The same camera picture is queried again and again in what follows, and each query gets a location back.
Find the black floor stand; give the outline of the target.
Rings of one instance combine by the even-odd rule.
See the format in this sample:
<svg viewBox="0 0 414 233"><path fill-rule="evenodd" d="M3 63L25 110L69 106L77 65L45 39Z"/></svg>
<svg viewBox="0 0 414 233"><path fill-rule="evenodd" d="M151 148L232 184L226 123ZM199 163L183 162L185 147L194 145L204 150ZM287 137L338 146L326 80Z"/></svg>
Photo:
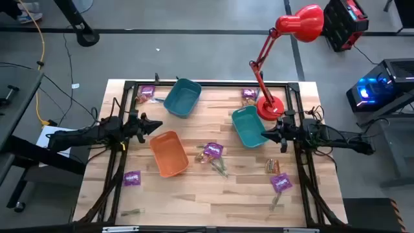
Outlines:
<svg viewBox="0 0 414 233"><path fill-rule="evenodd" d="M54 3L73 28L79 45L91 47L99 41L99 33L95 32L82 16L82 13L92 7L94 0L54 0Z"/></svg>

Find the black metal table frame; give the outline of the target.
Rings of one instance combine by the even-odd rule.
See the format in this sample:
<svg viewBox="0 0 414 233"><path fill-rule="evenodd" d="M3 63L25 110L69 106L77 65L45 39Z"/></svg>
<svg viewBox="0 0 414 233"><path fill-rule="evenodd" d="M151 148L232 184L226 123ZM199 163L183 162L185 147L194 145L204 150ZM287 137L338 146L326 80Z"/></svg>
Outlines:
<svg viewBox="0 0 414 233"><path fill-rule="evenodd" d="M124 157L127 172L140 171L140 186L119 186L101 209L99 220L113 220L118 225L138 226L213 226L213 227L304 227L307 218L326 223L327 218L311 194L300 186L297 157L289 146L281 153L279 144L266 142L247 148L233 124L232 113L241 107L241 89L253 87L252 81L203 80L197 105L188 118L166 111L161 103L139 106L150 118L163 121L154 132L158 136L175 131L187 154L189 165L173 177L161 177L148 143L137 139L128 142ZM222 177L209 163L195 162L207 145L223 146L228 177ZM281 192L273 212L269 210L276 191L265 173L268 159L279 161L280 174L286 173L292 187ZM144 208L143 214L124 216L124 211Z"/></svg>

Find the black computer with blue light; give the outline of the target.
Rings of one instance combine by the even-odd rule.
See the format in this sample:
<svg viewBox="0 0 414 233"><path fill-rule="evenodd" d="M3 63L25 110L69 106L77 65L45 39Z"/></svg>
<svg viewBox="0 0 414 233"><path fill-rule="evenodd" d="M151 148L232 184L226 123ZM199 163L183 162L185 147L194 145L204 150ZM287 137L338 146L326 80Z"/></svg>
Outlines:
<svg viewBox="0 0 414 233"><path fill-rule="evenodd" d="M373 112L414 89L414 58L384 59L346 96L354 113Z"/></svg>

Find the white paper sheet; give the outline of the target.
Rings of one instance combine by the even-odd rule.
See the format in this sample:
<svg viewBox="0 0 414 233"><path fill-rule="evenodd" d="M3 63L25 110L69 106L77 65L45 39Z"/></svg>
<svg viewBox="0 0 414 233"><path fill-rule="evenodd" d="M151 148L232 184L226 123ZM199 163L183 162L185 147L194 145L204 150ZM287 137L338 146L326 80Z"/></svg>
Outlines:
<svg viewBox="0 0 414 233"><path fill-rule="evenodd" d="M74 131L74 129L68 129L68 128L59 128L56 126L44 126L40 136L36 142L36 145L42 148L47 148L48 144L49 144L49 138L46 136L48 134L53 134L56 131ZM64 157L69 158L70 156L70 152L71 152L71 148L66 149L64 151L59 151L58 154L63 155ZM48 166L47 164L43 164L42 162L39 163L39 167L45 167Z"/></svg>

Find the black desk leg frame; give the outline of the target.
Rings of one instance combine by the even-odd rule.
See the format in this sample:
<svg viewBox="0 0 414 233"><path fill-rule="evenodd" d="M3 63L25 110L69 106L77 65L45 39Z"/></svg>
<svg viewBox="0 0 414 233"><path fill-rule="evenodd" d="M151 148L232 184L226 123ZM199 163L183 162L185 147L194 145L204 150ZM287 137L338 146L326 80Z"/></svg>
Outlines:
<svg viewBox="0 0 414 233"><path fill-rule="evenodd" d="M31 167L35 167L39 163L78 175L82 175L86 167L82 162L49 151L19 137L9 136L0 144L0 186L12 166L23 168L24 171L7 202L7 208L17 213L24 211L26 204L19 199L28 183L25 176Z"/></svg>

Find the orange plastic bin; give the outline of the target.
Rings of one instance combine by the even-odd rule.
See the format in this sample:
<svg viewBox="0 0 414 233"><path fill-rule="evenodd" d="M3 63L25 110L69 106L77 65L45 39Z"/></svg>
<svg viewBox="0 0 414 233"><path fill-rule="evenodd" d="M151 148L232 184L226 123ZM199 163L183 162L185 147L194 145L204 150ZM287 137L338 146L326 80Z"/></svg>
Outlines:
<svg viewBox="0 0 414 233"><path fill-rule="evenodd" d="M149 141L161 177L173 177L189 165L187 154L175 131L167 131Z"/></svg>

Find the teal plastic bin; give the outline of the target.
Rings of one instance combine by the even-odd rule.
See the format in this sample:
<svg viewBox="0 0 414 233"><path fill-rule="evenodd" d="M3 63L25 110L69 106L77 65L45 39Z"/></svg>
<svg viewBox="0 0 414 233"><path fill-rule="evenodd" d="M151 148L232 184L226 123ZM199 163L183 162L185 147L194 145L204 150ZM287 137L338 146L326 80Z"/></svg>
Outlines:
<svg viewBox="0 0 414 233"><path fill-rule="evenodd" d="M256 148L268 141L261 135L265 127L255 106L248 105L235 110L232 113L232 123L245 147Z"/></svg>
<svg viewBox="0 0 414 233"><path fill-rule="evenodd" d="M199 83L178 79L164 100L164 108L177 117L188 118L199 101L201 91Z"/></svg>

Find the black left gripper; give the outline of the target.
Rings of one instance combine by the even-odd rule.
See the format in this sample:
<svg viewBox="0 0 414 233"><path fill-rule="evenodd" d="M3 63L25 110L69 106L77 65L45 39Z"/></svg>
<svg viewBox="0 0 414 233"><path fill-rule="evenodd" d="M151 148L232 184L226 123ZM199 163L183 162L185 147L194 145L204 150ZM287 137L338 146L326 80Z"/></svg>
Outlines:
<svg viewBox="0 0 414 233"><path fill-rule="evenodd" d="M138 116L138 111L128 114L128 120L124 124L124 135L132 138L137 137L139 143L145 143L144 135L150 135L163 124L159 120L148 119L146 113Z"/></svg>

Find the red black tool case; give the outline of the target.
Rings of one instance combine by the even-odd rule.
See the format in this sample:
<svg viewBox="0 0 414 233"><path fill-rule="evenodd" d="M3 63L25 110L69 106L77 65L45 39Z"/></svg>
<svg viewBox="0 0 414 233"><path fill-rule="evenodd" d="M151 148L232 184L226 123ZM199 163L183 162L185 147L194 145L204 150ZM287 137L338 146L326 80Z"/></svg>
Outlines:
<svg viewBox="0 0 414 233"><path fill-rule="evenodd" d="M330 0L324 8L323 35L335 52L350 50L368 28L368 16L357 0Z"/></svg>

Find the red desk lamp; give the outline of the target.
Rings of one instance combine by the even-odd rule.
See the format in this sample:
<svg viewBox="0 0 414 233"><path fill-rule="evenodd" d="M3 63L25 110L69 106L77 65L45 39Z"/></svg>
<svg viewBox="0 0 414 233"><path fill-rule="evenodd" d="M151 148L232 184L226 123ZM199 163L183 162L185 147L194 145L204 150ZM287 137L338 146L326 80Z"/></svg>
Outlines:
<svg viewBox="0 0 414 233"><path fill-rule="evenodd" d="M264 120L273 121L282 115L280 101L270 94L261 76L261 68L267 59L275 41L284 35L292 35L298 41L309 43L314 41L322 32L324 24L323 10L319 5L304 6L294 15L279 17L274 27L268 31L265 43L256 58L249 61L256 80L263 92L257 101L257 114Z"/></svg>

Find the black box with hazard stripe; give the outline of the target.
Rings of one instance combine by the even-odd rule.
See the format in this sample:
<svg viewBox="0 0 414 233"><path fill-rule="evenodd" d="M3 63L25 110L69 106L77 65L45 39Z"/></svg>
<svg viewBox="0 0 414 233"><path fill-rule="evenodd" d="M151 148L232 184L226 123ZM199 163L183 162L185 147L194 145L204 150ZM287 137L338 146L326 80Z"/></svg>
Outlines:
<svg viewBox="0 0 414 233"><path fill-rule="evenodd" d="M352 227L407 232L397 203L390 198L344 198L347 220Z"/></svg>

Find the person's shoe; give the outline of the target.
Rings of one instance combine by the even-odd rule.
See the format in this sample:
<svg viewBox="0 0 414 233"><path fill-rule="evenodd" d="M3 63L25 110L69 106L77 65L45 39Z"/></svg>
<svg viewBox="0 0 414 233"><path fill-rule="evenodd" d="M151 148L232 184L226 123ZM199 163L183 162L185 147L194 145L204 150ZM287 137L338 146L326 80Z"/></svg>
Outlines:
<svg viewBox="0 0 414 233"><path fill-rule="evenodd" d="M20 16L17 16L17 22L21 24L31 23L33 21L38 21L43 17L43 14L38 12L21 12Z"/></svg>
<svg viewBox="0 0 414 233"><path fill-rule="evenodd" d="M32 3L18 3L17 4L19 9L21 11L29 11L33 13L39 13L40 12L40 5L38 2L32 2Z"/></svg>

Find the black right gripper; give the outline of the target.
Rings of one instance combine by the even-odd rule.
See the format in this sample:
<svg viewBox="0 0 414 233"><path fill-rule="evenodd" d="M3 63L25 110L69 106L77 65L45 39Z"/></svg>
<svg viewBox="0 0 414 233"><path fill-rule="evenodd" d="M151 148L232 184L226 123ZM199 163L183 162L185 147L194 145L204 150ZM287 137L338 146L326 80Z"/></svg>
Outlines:
<svg viewBox="0 0 414 233"><path fill-rule="evenodd" d="M279 117L275 126L263 131L261 135L275 143L280 143L280 152L286 153L287 141L301 140L303 138L303 130L296 126L296 123L289 116L284 116Z"/></svg>

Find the gray metal computer stand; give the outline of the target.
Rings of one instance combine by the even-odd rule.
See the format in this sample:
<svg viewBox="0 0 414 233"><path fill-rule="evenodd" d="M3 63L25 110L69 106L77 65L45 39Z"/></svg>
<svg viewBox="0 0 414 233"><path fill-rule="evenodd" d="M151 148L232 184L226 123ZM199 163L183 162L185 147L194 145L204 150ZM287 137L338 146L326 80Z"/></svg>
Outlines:
<svg viewBox="0 0 414 233"><path fill-rule="evenodd" d="M376 111L357 113L356 119L361 128L372 125L379 130L373 139L376 151L393 166L395 176L380 186L414 185L414 93L405 93Z"/></svg>

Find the gray desk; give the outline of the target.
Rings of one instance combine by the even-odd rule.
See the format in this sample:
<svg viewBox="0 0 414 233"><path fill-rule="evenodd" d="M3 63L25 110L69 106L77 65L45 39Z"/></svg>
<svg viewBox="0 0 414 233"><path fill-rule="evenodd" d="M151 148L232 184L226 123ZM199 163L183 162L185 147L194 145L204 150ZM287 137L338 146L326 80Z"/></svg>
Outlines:
<svg viewBox="0 0 414 233"><path fill-rule="evenodd" d="M20 88L13 94L9 105L0 107L0 151L12 136L38 90L42 78L43 73L35 70L11 67L0 69L0 98L5 98L8 94L8 85Z"/></svg>

